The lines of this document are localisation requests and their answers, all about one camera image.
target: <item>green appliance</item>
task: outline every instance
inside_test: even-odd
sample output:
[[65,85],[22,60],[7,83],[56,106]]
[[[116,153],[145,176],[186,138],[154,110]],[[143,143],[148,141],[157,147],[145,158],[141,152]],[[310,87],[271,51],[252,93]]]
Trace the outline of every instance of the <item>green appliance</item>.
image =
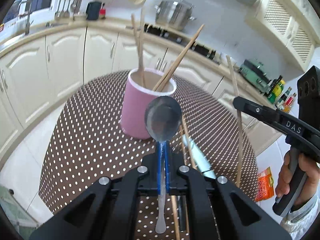
[[239,73],[261,93],[269,87],[270,79],[264,71],[264,65],[256,59],[246,59],[239,69]]

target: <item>faucet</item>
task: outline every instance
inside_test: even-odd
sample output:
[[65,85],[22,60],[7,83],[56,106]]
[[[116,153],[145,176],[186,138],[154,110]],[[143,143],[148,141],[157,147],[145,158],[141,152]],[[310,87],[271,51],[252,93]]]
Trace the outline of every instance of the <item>faucet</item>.
[[27,24],[26,24],[26,33],[25,33],[26,35],[28,35],[29,32],[30,32],[30,25],[33,23],[33,21],[30,23],[31,0],[22,1],[21,3],[19,3],[19,5],[18,5],[18,11],[20,11],[20,6],[21,6],[23,3],[25,3],[25,4],[30,3],[28,12],[27,12],[27,13],[25,12],[25,13],[19,15],[19,19],[21,19],[22,17],[28,16]]

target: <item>stovetop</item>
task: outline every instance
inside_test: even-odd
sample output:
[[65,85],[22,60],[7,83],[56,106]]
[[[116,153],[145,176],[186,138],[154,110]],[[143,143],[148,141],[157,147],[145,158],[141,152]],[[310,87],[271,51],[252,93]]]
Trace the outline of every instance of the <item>stovetop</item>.
[[[145,24],[144,25],[144,31],[148,34],[152,34],[161,38],[164,38],[166,40],[175,42],[177,44],[180,44],[182,46],[187,46],[187,44],[190,42],[190,39],[181,35],[178,35],[175,32],[172,32],[170,30],[166,30],[162,27],[158,27],[152,24]],[[215,60],[213,60],[216,51],[210,48],[207,48],[204,45],[199,45],[196,42],[193,43],[193,45],[190,47],[190,49],[194,52],[197,52],[199,54],[201,54],[202,56],[216,62]]]

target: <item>white sleeve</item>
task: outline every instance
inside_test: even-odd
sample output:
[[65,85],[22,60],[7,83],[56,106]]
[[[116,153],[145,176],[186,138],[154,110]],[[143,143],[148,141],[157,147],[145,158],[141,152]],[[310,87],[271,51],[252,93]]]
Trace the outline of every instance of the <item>white sleeve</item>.
[[290,233],[293,240],[299,240],[308,231],[319,211],[319,198],[314,195],[302,208],[289,212],[280,225]]

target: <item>person's finger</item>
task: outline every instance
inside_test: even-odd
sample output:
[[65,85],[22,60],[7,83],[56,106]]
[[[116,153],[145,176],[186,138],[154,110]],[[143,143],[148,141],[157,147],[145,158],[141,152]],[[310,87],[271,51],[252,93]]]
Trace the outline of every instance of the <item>person's finger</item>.
[[289,170],[288,166],[282,165],[279,177],[281,177],[286,184],[290,183],[292,179],[292,172]]
[[290,163],[290,150],[287,151],[287,153],[285,154],[283,164],[286,165],[286,166],[288,166],[289,163]]
[[310,183],[319,183],[320,169],[314,160],[301,153],[299,155],[299,167],[308,175]]
[[278,185],[276,187],[276,195],[277,197],[282,197],[283,195],[288,194],[290,191],[290,187],[287,183],[284,182],[284,180],[279,177],[278,179]]

